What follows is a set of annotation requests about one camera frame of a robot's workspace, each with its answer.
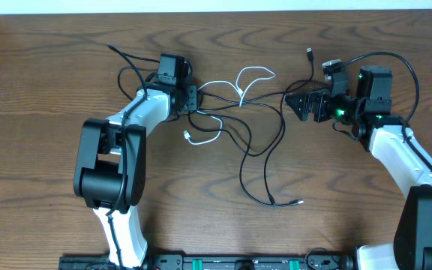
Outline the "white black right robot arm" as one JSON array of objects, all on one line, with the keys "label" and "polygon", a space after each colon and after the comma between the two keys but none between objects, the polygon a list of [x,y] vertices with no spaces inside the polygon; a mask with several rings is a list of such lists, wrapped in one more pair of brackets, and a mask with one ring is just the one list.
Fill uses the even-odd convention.
[{"label": "white black right robot arm", "polygon": [[344,67],[329,61],[323,70],[328,87],[290,94],[287,105],[302,121],[313,114],[315,122],[350,126],[348,136],[383,164],[406,200],[393,241],[358,247],[337,269],[432,269],[432,158],[391,113],[392,71],[362,67],[352,96]]}]

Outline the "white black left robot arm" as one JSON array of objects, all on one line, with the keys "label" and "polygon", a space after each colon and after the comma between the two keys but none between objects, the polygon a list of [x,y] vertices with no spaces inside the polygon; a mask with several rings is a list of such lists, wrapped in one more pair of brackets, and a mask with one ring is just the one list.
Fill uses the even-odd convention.
[{"label": "white black left robot arm", "polygon": [[148,135],[170,115],[197,105],[191,63],[167,53],[157,62],[127,106],[82,126],[73,190],[102,223],[109,269],[139,269],[148,250],[137,211],[146,183]]}]

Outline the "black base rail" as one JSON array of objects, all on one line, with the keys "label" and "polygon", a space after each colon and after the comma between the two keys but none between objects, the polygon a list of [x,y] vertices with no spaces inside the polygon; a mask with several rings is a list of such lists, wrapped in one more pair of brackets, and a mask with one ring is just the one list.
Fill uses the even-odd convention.
[{"label": "black base rail", "polygon": [[182,256],[165,254],[148,256],[140,270],[355,270],[351,256],[315,253],[293,257]]}]

